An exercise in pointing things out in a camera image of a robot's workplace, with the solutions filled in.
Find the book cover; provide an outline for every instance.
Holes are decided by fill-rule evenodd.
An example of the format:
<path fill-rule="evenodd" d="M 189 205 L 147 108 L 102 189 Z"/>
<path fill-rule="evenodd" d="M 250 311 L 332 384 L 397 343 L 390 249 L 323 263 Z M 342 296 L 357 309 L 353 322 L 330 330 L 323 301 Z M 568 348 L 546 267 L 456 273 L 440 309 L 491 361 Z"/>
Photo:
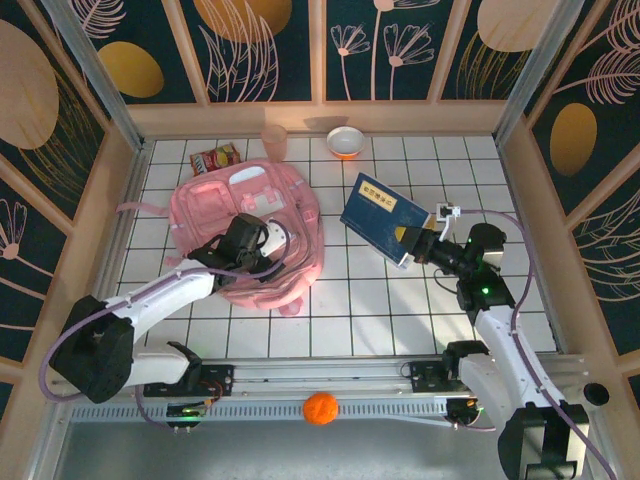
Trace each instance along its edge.
<path fill-rule="evenodd" d="M 398 267 L 407 260 L 407 251 L 395 237 L 396 227 L 423 228 L 429 212 L 380 183 L 360 173 L 340 221 L 369 242 Z"/>

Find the bowl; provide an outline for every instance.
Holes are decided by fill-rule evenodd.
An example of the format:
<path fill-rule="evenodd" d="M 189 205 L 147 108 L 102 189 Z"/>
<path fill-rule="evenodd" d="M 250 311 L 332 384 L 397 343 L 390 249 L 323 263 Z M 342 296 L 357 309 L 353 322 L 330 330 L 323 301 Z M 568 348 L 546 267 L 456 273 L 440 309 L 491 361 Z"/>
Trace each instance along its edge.
<path fill-rule="evenodd" d="M 334 128 L 327 135 L 327 147 L 340 160 L 351 160 L 364 150 L 364 135 L 353 127 Z"/>

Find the plastic cup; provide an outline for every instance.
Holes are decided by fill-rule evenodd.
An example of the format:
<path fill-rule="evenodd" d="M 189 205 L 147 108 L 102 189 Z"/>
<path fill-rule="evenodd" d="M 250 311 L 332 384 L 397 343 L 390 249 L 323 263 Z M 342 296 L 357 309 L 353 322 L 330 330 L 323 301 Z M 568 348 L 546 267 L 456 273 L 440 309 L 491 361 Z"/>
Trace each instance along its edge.
<path fill-rule="evenodd" d="M 287 156 L 287 131 L 280 125 L 270 125 L 260 133 L 264 150 L 272 162 L 282 162 Z"/>

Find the white tile floor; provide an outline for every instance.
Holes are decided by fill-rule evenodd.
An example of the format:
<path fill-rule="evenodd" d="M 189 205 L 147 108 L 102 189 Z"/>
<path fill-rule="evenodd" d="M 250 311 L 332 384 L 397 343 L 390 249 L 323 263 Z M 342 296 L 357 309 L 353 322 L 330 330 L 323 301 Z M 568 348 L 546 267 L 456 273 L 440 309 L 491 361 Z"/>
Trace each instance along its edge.
<path fill-rule="evenodd" d="M 264 156 L 255 138 L 156 142 L 142 201 L 166 206 L 172 190 L 192 177 L 189 155 L 231 141 L 243 160 Z M 433 266 L 396 269 L 340 223 L 339 216 L 360 171 L 429 209 L 446 200 L 463 208 L 513 213 L 490 137 L 367 138 L 359 158 L 344 163 L 332 157 L 323 138 L 291 138 L 287 161 L 310 181 L 325 228 L 324 271 L 301 315 L 282 318 L 274 311 L 232 307 L 212 296 L 155 326 L 147 345 L 177 340 L 207 359 L 300 358 L 435 354 L 450 341 L 475 338 L 455 296 L 436 284 Z M 522 236 L 503 219 L 488 220 L 507 233 L 503 274 L 517 299 L 527 272 Z M 453 238 L 466 241 L 479 221 L 485 221 L 483 215 L 460 219 Z M 162 265 L 163 258 L 176 254 L 166 219 L 139 213 L 117 291 L 132 290 L 164 273 L 169 267 Z M 455 288 L 453 279 L 440 281 Z M 537 351 L 556 350 L 536 285 L 524 304 L 522 324 Z"/>

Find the purple cable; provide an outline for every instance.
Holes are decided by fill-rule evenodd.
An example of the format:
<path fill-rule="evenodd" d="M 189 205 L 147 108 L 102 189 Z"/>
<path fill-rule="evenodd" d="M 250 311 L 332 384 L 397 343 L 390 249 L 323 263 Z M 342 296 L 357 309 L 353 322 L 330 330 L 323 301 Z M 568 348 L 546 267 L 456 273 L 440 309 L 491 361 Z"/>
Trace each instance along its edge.
<path fill-rule="evenodd" d="M 531 255 L 531 239 L 529 238 L 528 233 L 526 232 L 526 230 L 524 229 L 522 224 L 519 221 L 517 221 L 515 218 L 513 218 L 511 215 L 507 215 L 506 213 L 498 212 L 496 210 L 462 210 L 461 213 L 462 214 L 486 214 L 486 213 L 490 213 L 492 215 L 498 215 L 500 217 L 503 217 L 503 218 L 506 218 L 507 220 L 509 220 L 516 227 L 518 227 L 520 232 L 522 232 L 522 238 L 524 240 L 524 246 L 525 246 L 525 248 L 527 250 L 527 256 L 529 257 L 529 271 L 527 273 L 527 282 L 525 283 L 524 292 L 522 293 L 522 297 L 520 298 L 518 303 L 516 303 L 516 306 L 513 309 L 513 314 L 511 315 L 511 335 L 512 335 L 513 341 L 516 344 L 516 349 L 518 350 L 518 353 L 520 354 L 520 357 L 522 358 L 522 361 L 524 362 L 524 365 L 527 368 L 527 371 L 529 372 L 529 375 L 531 375 L 531 378 L 533 378 L 533 381 L 536 384 L 536 387 L 538 387 L 538 389 L 540 390 L 540 393 L 542 394 L 542 396 L 547 400 L 547 402 L 549 402 L 549 404 L 558 413 L 558 415 L 560 415 L 560 418 L 562 418 L 565 421 L 565 423 L 567 425 L 569 425 L 569 428 L 571 428 L 571 430 L 574 431 L 574 433 L 580 438 L 580 440 L 582 440 L 582 442 L 589 449 L 589 451 L 593 454 L 593 456 L 596 457 L 598 462 L 600 462 L 600 465 L 602 465 L 602 468 L 604 468 L 605 472 L 607 472 L 607 475 L 609 476 L 609 478 L 611 480 L 617 480 L 618 477 L 616 476 L 615 472 L 611 468 L 611 465 L 609 465 L 609 462 L 607 462 L 607 459 L 604 458 L 604 456 L 600 453 L 600 451 L 598 451 L 598 448 L 593 444 L 593 442 L 591 442 L 591 440 L 589 440 L 586 437 L 586 435 L 584 433 L 582 433 L 582 431 L 578 428 L 578 426 L 575 424 L 575 422 L 573 420 L 571 420 L 571 418 L 569 418 L 569 416 L 564 412 L 564 410 L 562 410 L 562 407 L 560 407 L 560 405 L 558 405 L 558 403 L 553 399 L 553 397 L 547 391 L 547 389 L 544 388 L 544 385 L 542 384 L 542 381 L 540 380 L 540 377 L 538 377 L 538 375 L 536 374 L 536 371 L 533 368 L 533 365 L 531 364 L 531 361 L 527 357 L 527 353 L 525 352 L 524 348 L 522 347 L 522 342 L 520 341 L 520 337 L 519 337 L 518 332 L 516 330 L 518 312 L 520 311 L 520 308 L 522 307 L 522 304 L 524 303 L 525 299 L 527 298 L 527 295 L 529 294 L 529 288 L 531 287 L 531 281 L 533 280 L 533 262 L 531 261 L 533 256 Z"/>
<path fill-rule="evenodd" d="M 267 275 L 271 275 L 278 268 L 280 268 L 280 266 L 284 263 L 284 259 L 287 258 L 287 255 L 289 254 L 289 249 L 291 247 L 291 238 L 290 238 L 289 232 L 287 231 L 285 226 L 282 223 L 278 222 L 277 220 L 271 220 L 271 221 L 273 223 L 277 224 L 280 228 L 282 228 L 282 231 L 284 232 L 284 236 L 285 236 L 285 245 L 284 245 L 284 252 L 282 252 L 282 255 L 280 256 L 278 261 L 276 261 L 276 263 L 274 263 L 271 267 L 269 267 L 264 272 L 261 272 L 261 273 L 240 273 L 240 272 L 229 272 L 227 270 L 220 270 L 218 268 L 207 268 L 207 267 L 190 268 L 188 270 L 183 270 L 179 274 L 175 273 L 174 275 L 172 275 L 170 277 L 167 277 L 166 279 L 164 279 L 163 281 L 157 283 L 156 285 L 153 285 L 153 286 L 149 287 L 148 289 L 143 290 L 139 294 L 133 295 L 131 297 L 130 302 L 137 302 L 138 300 L 142 300 L 142 299 L 148 297 L 149 295 L 153 294 L 154 292 L 156 292 L 160 288 L 165 287 L 166 285 L 169 285 L 170 283 L 175 282 L 176 280 L 180 279 L 181 277 L 189 276 L 189 275 L 196 275 L 198 273 L 212 273 L 214 275 L 224 275 L 224 276 L 227 276 L 227 277 L 254 278 L 254 279 L 255 278 L 266 277 Z M 58 337 L 58 339 L 54 342 L 54 344 L 51 345 L 51 348 L 49 348 L 49 350 L 45 354 L 44 359 L 42 360 L 42 363 L 40 364 L 40 369 L 38 370 L 38 384 L 40 385 L 40 390 L 42 391 L 43 395 L 45 397 L 47 397 L 48 400 L 51 400 L 52 402 L 56 402 L 56 403 L 62 403 L 62 402 L 71 402 L 73 400 L 77 400 L 78 398 L 83 397 L 82 393 L 75 393 L 73 395 L 68 395 L 66 397 L 61 397 L 61 396 L 56 395 L 55 393 L 53 393 L 51 390 L 49 390 L 49 386 L 47 385 L 47 366 L 49 365 L 49 361 L 51 360 L 51 357 L 53 357 L 53 354 L 58 350 L 58 348 L 60 348 L 60 346 L 71 335 L 76 333 L 78 330 L 86 327 L 91 322 L 94 322 L 97 319 L 99 319 L 101 317 L 104 317 L 105 315 L 107 315 L 109 313 L 115 312 L 116 310 L 119 310 L 119 309 L 127 306 L 130 302 L 122 301 L 120 303 L 117 303 L 115 305 L 107 307 L 104 310 L 100 310 L 99 312 L 96 312 L 96 313 L 94 313 L 92 315 L 89 315 L 84 320 L 76 323 L 69 330 L 66 330 L 62 335 L 60 335 L 60 337 Z"/>

